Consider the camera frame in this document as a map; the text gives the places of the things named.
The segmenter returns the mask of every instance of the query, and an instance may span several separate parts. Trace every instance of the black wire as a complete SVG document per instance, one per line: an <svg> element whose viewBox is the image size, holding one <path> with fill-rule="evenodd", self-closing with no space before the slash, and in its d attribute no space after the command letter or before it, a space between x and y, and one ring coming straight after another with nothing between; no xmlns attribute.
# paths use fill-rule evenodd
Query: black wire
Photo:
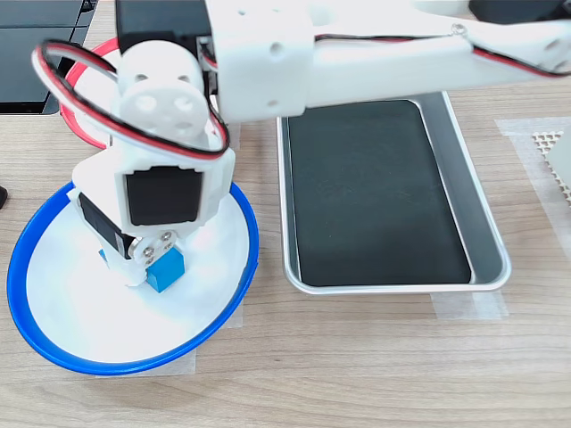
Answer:
<svg viewBox="0 0 571 428"><path fill-rule="evenodd" d="M356 36L350 34L319 34L315 36L316 42L324 40L363 40L363 41L402 41L422 40L428 38L439 38L447 36Z"/></svg>
<svg viewBox="0 0 571 428"><path fill-rule="evenodd" d="M201 47L200 52L204 56L204 58L206 58L206 59L210 60L211 62L213 62L214 64L216 64L216 56L214 55L214 53L212 53L210 51L208 46L207 45L200 45L200 47Z"/></svg>
<svg viewBox="0 0 571 428"><path fill-rule="evenodd" d="M157 142L159 142L160 144L164 144L167 145L169 147L173 147L173 148L177 148L179 150L182 150L183 152L188 152L188 153L194 153L194 154L199 154L199 155L211 155L211 156L221 156L230 146L230 140L229 140L229 132L228 132L228 127L226 127L226 124L222 121L222 119L220 118L219 114L214 110L214 108L212 107L210 100L208 100L208 104L209 104L209 109L211 111L211 113L214 115L215 119L219 122L219 124L221 125L222 129L224 130L224 132L226 133L226 135L224 136L225 138L223 138L223 145L221 149L218 150L204 150L204 149L197 149L197 148L193 148L193 147L187 147L185 145L182 145L180 143L177 143L175 141L171 141L169 139L166 138L162 138L160 136L156 136L154 134L150 134L146 131L144 131L143 129L140 128L136 128L133 127L132 125L129 125L127 122L110 115L107 111L99 108L97 105L95 105L94 103L91 103L87 98L83 97L82 95L80 95L74 88L73 86L70 85L70 83L65 79L65 77L61 74L61 72L57 69L57 67L54 65L54 63L51 61L51 55L48 52L48 48L49 45L51 43L57 43L57 44L63 44L63 45L73 45L69 42L62 42L61 40L45 40L44 42L42 42L42 44L40 45L40 50L41 50L41 54L42 56L46 59L46 63L48 68L50 69L50 71L54 74L54 76L59 80L59 82L65 86L65 88L70 92L71 96L73 96L73 98L75 98L79 103L81 103L82 105L84 105L85 107L87 107L89 110L92 111L96 111L97 113L99 113L100 115L104 116L105 118L107 118L109 121L111 122L115 122L117 125L121 126L122 128L125 128L135 134L139 134L145 138L149 138L152 140L155 140ZM91 56L96 55L96 53L93 53L91 51L87 51L89 52L89 54Z"/></svg>
<svg viewBox="0 0 571 428"><path fill-rule="evenodd" d="M325 40L362 40L362 41L373 41L373 42L409 42L414 40L426 40L431 38L442 38L442 37L450 37L449 35L445 36L355 36L355 35L348 35L348 34L320 34L315 36L316 42L321 42ZM474 45L469 40L467 40L471 45L472 49L475 54L484 54L484 57L496 60L498 62L507 63L508 65L518 67L520 69L527 70L529 72L539 74L544 77L548 78L565 78L571 76L571 71L569 72L558 72L558 71L551 71L546 70L536 65L530 64L529 62L524 62L513 58L511 56L507 56L503 53L497 53L481 47L479 45Z"/></svg>

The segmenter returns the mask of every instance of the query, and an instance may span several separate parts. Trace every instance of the screw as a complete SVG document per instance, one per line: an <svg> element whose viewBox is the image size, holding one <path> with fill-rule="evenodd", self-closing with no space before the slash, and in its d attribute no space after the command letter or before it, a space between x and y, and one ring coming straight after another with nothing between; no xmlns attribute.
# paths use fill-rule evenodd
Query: screw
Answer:
<svg viewBox="0 0 571 428"><path fill-rule="evenodd" d="M468 31L462 24L452 24L452 34L455 36L464 36Z"/></svg>

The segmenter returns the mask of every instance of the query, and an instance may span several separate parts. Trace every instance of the cable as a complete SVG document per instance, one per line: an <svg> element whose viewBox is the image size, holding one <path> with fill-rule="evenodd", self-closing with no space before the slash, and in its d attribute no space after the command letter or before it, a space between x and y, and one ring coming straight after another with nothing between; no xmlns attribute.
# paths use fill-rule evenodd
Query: cable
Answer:
<svg viewBox="0 0 571 428"><path fill-rule="evenodd" d="M62 42L59 40L46 40L32 53L32 64L34 69L47 88L71 110L76 113L85 113L112 136L117 136L118 138L127 140L134 145L142 146L144 148L152 147L190 158L208 161L219 158L228 149L230 145L228 128L218 113L214 110L210 100L208 100L208 104L211 119L214 121L216 128L221 134L223 143L222 148L216 151L208 151L186 147L180 143L149 134L142 129L133 127L127 122L112 116L107 111L104 111L82 95L78 94L60 74L57 67L52 62L48 61L48 58L51 58L51 56L56 53L67 58L73 55L74 58L77 58L77 61L90 64L93 63L97 70L100 70L107 76L116 79L115 68L103 58L98 57L98 55L91 53L86 49L78 48L76 45L70 44L69 42Z"/></svg>
<svg viewBox="0 0 571 428"><path fill-rule="evenodd" d="M516 58L509 57L507 55L504 55L503 53L497 53L477 45L472 45L472 46L474 47L474 54L478 56L481 56L487 60L508 64L511 67L525 70L530 73L536 74L538 76L543 76L545 78L567 78L571 76L571 72L568 71L558 72L558 71L546 70L541 67L537 67L533 64L530 64L528 62L523 62Z"/></svg>
<svg viewBox="0 0 571 428"><path fill-rule="evenodd" d="M319 34L315 36L316 42L324 40L362 40L371 42L411 42L429 38L440 38L447 36L355 36L349 34Z"/></svg>
<svg viewBox="0 0 571 428"><path fill-rule="evenodd" d="M218 69L218 64L216 63L216 57L214 54L209 50L207 45L200 46L200 53L203 55L204 60L206 63L216 71Z"/></svg>
<svg viewBox="0 0 571 428"><path fill-rule="evenodd" d="M411 42L415 40L426 40L431 38L441 38L441 37L453 37L451 35L444 35L444 36L354 36L354 35L345 35L345 34L320 34L315 36L315 41L321 42L325 40L362 40L362 41L372 41L372 42L390 42L390 43L398 43L398 42ZM491 60L494 62L500 62L503 64L507 64L511 67L515 67L517 69L521 69L538 76L542 76L545 78L566 78L571 76L571 72L558 72L558 71L551 71L546 70L541 67L537 67L533 64L528 62L520 61L516 58L512 58L507 56L503 53L497 53L481 47L479 45L475 45L469 40L467 40L471 45L474 54L481 56L487 60Z"/></svg>

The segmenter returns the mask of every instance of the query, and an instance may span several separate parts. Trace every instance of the blue rim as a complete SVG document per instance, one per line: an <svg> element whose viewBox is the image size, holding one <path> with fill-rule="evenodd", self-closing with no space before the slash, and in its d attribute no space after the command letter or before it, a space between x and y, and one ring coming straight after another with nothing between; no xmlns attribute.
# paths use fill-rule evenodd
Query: blue rim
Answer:
<svg viewBox="0 0 571 428"><path fill-rule="evenodd" d="M248 287L258 267L258 253L260 251L260 237L256 217L245 195L235 184L232 184L230 194L232 194L242 209L248 226L248 235L250 236L248 261L240 278L240 284L236 289L236 293L222 313L208 327L197 334L193 339L183 343L174 350L165 352L157 357L129 363L99 363L76 357L58 348L42 333L31 314L28 304L28 295L26 293L26 278L28 276L29 261L36 248L37 242L52 220L70 203L67 193L73 189L73 187L72 183L68 183L62 187L54 196L48 199L34 217L32 217L16 243L10 261L10 267L8 268L6 291L8 295L8 305L12 312L12 319L18 327L18 330L20 330L23 338L38 354L58 366L87 375L128 375L162 366L174 359L182 357L216 333L230 318L248 291Z"/></svg>

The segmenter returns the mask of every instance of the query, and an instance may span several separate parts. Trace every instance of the black mat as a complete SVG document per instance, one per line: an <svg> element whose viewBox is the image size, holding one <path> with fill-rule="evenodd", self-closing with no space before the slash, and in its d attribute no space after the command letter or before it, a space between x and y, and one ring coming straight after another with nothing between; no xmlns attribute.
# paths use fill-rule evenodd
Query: black mat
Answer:
<svg viewBox="0 0 571 428"><path fill-rule="evenodd" d="M308 110L289 119L289 135L304 283L469 282L416 104Z"/></svg>

